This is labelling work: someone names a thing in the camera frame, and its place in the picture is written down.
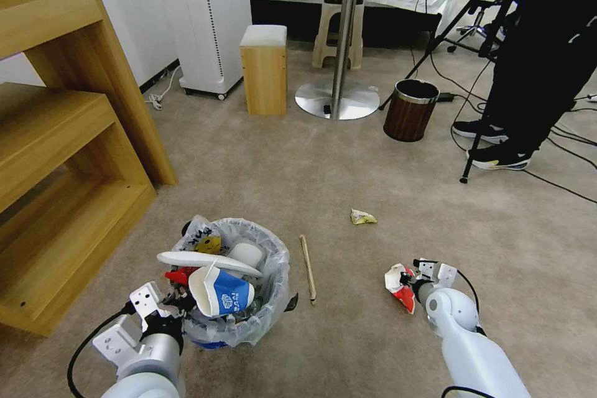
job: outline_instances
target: plastic garbage bag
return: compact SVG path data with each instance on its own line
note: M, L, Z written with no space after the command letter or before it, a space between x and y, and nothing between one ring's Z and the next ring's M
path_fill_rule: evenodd
M289 302L288 271L289 252L284 243L268 229L242 218L224 218L209 222L195 216L185 236L172 248L173 251L193 250L195 233L206 226L213 227L221 235L221 255L227 255L240 241L257 244L264 257L257 265L263 272L260 279L252 279L256 293L263 297L262 307L248 320L235 323L232 316L209 319L196 308L183 323L185 334L196 344L213 349L220 346L237 346L240 343L255 345L278 320Z

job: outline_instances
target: power adapter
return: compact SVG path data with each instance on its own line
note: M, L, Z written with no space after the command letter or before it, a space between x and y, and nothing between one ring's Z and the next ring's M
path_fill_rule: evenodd
M451 103L452 101L454 101L455 96L456 95L454 93L442 92L442 93L440 93L440 96L437 98L437 102L438 103Z

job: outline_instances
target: white cushion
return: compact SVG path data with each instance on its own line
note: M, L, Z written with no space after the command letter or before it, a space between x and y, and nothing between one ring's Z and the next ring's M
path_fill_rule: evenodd
M241 47L285 47L286 27L282 25L249 25Z

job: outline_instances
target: brown trash bin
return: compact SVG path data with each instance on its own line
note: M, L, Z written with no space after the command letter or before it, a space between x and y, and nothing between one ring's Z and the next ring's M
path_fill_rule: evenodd
M407 79L397 82L384 132L394 140L421 140L439 96L438 88L426 81Z

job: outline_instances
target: plastic stool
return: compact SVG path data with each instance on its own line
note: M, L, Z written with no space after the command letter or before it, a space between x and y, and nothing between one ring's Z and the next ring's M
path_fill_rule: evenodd
M247 110L286 114L286 27L249 25L240 45Z
M313 66L321 68L323 59L327 56L336 57L336 45L328 45L329 40L338 41L338 33L329 32L330 21L335 14L342 10L342 0L323 0L322 18L319 21L319 33L315 37L315 46L313 48ZM353 35L350 38L350 49L348 50L348 60L350 69L358 70L361 68L363 59L363 14L365 10L364 0L356 0L356 10L354 12Z

